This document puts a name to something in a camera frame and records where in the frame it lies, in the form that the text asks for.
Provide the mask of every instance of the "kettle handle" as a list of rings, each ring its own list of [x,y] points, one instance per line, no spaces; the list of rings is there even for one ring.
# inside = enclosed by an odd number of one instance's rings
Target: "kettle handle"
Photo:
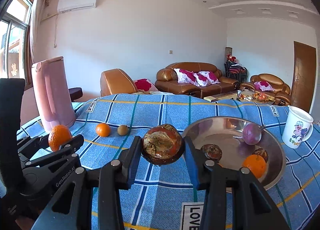
[[[39,72],[39,75],[41,76],[40,79],[37,80],[38,82],[38,90],[43,93],[42,104],[42,112],[43,116],[46,121],[52,122],[54,120],[54,114],[51,111],[48,93],[47,93],[47,87],[45,84],[45,70],[47,69],[48,65],[46,63],[39,62],[36,66],[36,72]]]
[[[305,137],[303,138],[303,141],[306,141],[307,139],[309,139],[312,132],[313,132],[313,124],[310,125],[310,128],[309,128],[307,134],[305,135]]]

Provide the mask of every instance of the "coffee table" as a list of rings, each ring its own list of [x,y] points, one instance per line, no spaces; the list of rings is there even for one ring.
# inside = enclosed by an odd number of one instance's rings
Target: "coffee table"
[[[219,100],[225,100],[225,99],[231,99],[231,98],[236,100],[237,99],[237,92],[238,91],[232,91],[232,92],[216,94],[216,95],[213,95],[213,96],[207,96],[207,97],[204,97],[204,100],[207,100],[209,102],[216,102],[216,101],[219,101]],[[245,90],[241,91],[241,94],[243,94],[243,95],[253,95],[254,91],[249,91],[249,90],[245,89]],[[244,100],[244,99],[240,99],[240,101],[241,102],[248,102],[247,100]],[[274,104],[275,103],[275,101],[264,101],[264,102],[261,102],[261,101],[257,101],[257,100],[254,100],[254,99],[251,102],[265,103],[265,104]]]

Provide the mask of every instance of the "orange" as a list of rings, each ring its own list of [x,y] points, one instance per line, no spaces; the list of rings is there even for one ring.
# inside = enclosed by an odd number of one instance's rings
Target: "orange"
[[[267,164],[262,156],[253,154],[244,160],[242,167],[247,167],[256,178],[260,178],[266,171]]]
[[[96,133],[101,137],[109,136],[110,132],[111,132],[110,126],[106,123],[99,123],[96,126]]]
[[[65,142],[72,139],[71,132],[69,128],[65,125],[57,125],[52,128],[49,137],[48,143],[53,152],[59,150],[59,147]]]

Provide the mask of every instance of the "black stool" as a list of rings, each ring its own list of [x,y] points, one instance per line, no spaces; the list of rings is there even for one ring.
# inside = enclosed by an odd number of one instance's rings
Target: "black stool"
[[[70,88],[69,94],[70,94],[71,102],[74,102],[75,100],[83,96],[82,88],[81,87]]]

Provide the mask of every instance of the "doorframe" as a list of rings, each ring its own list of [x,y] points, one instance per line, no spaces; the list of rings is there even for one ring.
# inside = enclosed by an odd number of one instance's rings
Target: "doorframe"
[[[318,47],[316,47],[316,81],[315,81],[315,90],[313,92],[313,98],[312,98],[310,111],[309,111],[310,114],[312,112],[313,104],[316,100],[316,91],[317,91],[317,85],[318,85],[318,72],[319,72],[318,68],[319,68],[319,56],[318,56]]]
[[[313,91],[313,97],[312,97],[312,102],[311,102],[310,111],[309,111],[310,114],[312,112],[313,104],[316,99],[316,91],[317,91],[317,85],[318,85],[318,68],[319,68],[318,43],[320,42],[320,41],[318,41],[318,39],[320,39],[320,38],[318,38],[316,36],[316,40],[317,40],[317,46],[315,47],[315,49],[316,49],[316,78],[315,78],[315,87],[314,87],[315,89]],[[294,42],[303,43],[303,42],[299,42],[299,41],[293,41],[293,63],[294,64],[293,64],[293,76],[292,76],[292,85],[291,85],[290,96],[292,96],[292,93],[293,93],[292,89],[293,89],[293,85],[294,85],[294,73],[295,73],[295,69],[296,69],[296,61],[295,61],[296,57],[294,54]]]

